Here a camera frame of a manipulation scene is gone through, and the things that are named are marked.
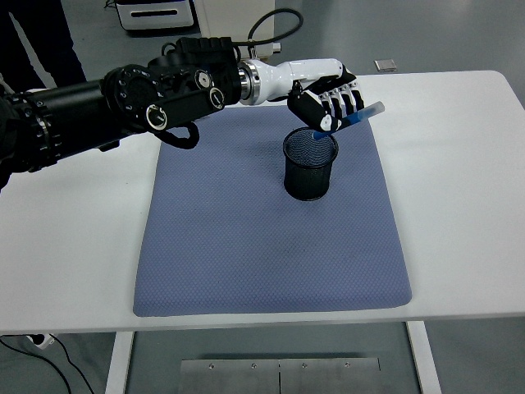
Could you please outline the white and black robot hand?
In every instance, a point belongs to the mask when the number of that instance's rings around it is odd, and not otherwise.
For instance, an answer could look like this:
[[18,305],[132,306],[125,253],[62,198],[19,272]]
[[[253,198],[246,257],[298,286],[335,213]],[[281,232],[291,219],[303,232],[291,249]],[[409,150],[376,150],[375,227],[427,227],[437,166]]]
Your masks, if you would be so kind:
[[358,122],[364,109],[357,77],[340,61],[307,59],[270,66],[259,60],[242,62],[247,86],[241,103],[255,106],[286,101],[306,126],[321,133],[343,130]]

